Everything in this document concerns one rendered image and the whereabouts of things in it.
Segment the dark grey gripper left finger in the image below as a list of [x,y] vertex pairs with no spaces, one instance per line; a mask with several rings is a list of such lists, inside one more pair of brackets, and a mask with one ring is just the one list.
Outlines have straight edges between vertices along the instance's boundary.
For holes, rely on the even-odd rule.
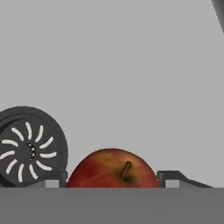
[[28,188],[63,188],[67,185],[67,171],[50,171],[43,176],[22,178],[22,182],[17,181],[14,187]]

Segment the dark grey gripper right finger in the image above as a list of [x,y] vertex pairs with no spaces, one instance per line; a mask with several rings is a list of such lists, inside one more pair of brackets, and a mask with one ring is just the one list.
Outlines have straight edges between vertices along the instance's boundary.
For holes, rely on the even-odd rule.
[[210,185],[187,178],[181,171],[158,171],[157,178],[164,188],[211,188]]

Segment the red apple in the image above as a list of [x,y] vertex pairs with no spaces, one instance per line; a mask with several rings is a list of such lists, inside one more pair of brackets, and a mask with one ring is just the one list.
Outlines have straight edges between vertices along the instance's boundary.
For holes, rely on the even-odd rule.
[[72,187],[160,187],[151,167],[139,156],[121,149],[101,149],[85,157],[66,183]]

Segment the dark grey sink drain strainer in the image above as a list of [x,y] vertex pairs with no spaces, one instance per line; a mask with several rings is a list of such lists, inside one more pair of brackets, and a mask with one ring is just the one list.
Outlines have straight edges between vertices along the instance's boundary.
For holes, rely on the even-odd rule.
[[67,159],[65,134],[46,112],[27,106],[0,112],[0,187],[66,171]]

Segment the dark grey sink tap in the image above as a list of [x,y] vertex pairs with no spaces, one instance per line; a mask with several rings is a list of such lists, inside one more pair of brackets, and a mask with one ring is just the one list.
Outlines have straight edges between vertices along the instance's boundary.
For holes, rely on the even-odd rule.
[[217,18],[220,22],[220,27],[224,32],[224,0],[212,0]]

